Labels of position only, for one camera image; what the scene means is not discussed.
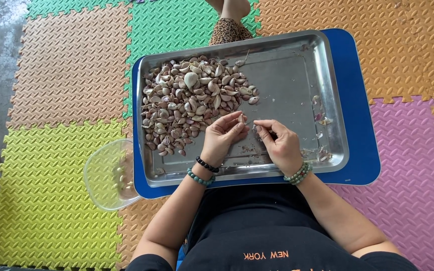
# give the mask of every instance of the black shirt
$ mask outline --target black shirt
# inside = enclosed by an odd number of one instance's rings
[[[350,255],[319,225],[300,191],[287,184],[207,190],[187,241],[179,271],[417,270],[395,253]],[[172,268],[147,254],[127,267],[141,270]]]

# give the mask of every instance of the stainless steel tray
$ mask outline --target stainless steel tray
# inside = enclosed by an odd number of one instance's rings
[[[186,157],[179,154],[160,157],[157,152],[146,148],[139,114],[145,87],[141,75],[153,67],[161,66],[163,62],[202,54],[227,59],[230,65],[236,60],[245,59],[248,54],[241,71],[249,83],[260,91],[260,101],[256,105],[243,102],[239,106],[239,110],[248,117],[250,127],[253,127],[252,120],[275,119],[299,135],[301,149],[317,150],[323,146],[332,153],[331,159],[320,162],[316,152],[305,157],[306,161],[312,162],[315,173],[337,171],[345,166],[349,149],[329,41],[320,31],[306,30],[142,58],[138,67],[139,77],[134,79],[138,90],[134,118],[139,127],[140,154],[149,186],[179,184],[187,168],[195,163],[195,157],[202,150],[204,133],[193,139],[195,145],[185,146]],[[313,105],[312,98],[315,95],[319,95],[320,99]],[[325,126],[319,124],[314,120],[318,112],[325,113],[333,121]],[[320,132],[322,137],[318,139],[316,134]],[[281,175],[267,155],[259,136],[251,130],[246,139],[231,146],[216,181]]]

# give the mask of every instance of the leopard print pants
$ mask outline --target leopard print pants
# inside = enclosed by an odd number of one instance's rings
[[[214,32],[210,38],[209,45],[228,43],[239,40],[249,40],[252,34],[243,26],[230,19],[220,18],[214,26]]]

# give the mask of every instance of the beaded bracelet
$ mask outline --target beaded bracelet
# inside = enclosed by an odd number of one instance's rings
[[[199,163],[204,168],[212,171],[213,173],[219,172],[219,168],[218,167],[213,167],[213,166],[207,164],[206,162],[202,161],[202,159],[200,159],[200,156],[195,157],[195,159],[197,160],[197,163]]]
[[[200,179],[198,176],[196,176],[193,172],[192,172],[192,168],[188,168],[187,169],[187,174],[194,179],[196,182],[198,182],[199,184],[203,184],[205,186],[209,186],[211,183],[213,183],[215,181],[215,176],[212,175],[212,177],[210,177],[210,180],[205,181]]]
[[[299,169],[299,171],[296,174],[294,174],[291,177],[284,176],[284,180],[290,182],[293,185],[296,185],[300,183],[302,180],[304,180],[311,170],[312,170],[312,165],[310,163],[303,162],[301,169]]]

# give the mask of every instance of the foot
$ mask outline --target foot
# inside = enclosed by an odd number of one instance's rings
[[[209,5],[211,5],[218,15],[222,14],[222,9],[224,8],[224,0],[205,0]]]
[[[231,18],[240,22],[242,18],[249,15],[250,3],[248,0],[224,0],[221,18]]]

